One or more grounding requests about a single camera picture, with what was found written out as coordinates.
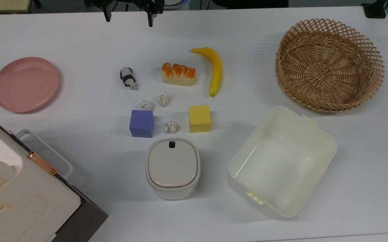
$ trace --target bread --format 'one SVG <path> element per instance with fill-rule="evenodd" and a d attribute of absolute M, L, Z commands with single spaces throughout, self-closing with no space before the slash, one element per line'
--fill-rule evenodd
<path fill-rule="evenodd" d="M 195 83 L 195 69 L 179 64 L 164 63 L 161 67 L 161 78 L 168 84 L 192 86 Z"/>

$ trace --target white storage box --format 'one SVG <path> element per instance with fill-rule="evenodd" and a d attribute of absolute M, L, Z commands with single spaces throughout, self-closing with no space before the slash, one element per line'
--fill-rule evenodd
<path fill-rule="evenodd" d="M 200 156 L 195 145 L 181 138 L 153 143 L 146 157 L 146 178 L 163 199 L 183 199 L 200 178 Z"/>
<path fill-rule="evenodd" d="M 0 128 L 0 242 L 50 242 L 80 197 Z"/>
<path fill-rule="evenodd" d="M 230 187 L 269 218 L 298 213 L 337 151 L 332 136 L 278 106 L 229 165 Z"/>

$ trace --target toy banana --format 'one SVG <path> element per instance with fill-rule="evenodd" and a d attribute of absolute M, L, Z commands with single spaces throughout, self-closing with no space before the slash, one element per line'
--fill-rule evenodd
<path fill-rule="evenodd" d="M 212 77 L 209 84 L 209 95 L 214 97 L 219 90 L 220 81 L 222 77 L 222 62 L 216 51 L 209 47 L 201 49 L 191 49 L 192 53 L 197 53 L 205 57 L 212 64 Z"/>

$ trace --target yellow cube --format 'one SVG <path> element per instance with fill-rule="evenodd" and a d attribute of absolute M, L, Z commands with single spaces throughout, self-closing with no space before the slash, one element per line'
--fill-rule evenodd
<path fill-rule="evenodd" d="M 189 106 L 189 132 L 209 132 L 212 121 L 210 119 L 209 105 Z"/>

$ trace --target purple cube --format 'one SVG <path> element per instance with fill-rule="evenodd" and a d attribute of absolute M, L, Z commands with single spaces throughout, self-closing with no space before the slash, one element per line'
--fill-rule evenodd
<path fill-rule="evenodd" d="M 153 112 L 132 110 L 130 131 L 133 137 L 152 138 Z"/>

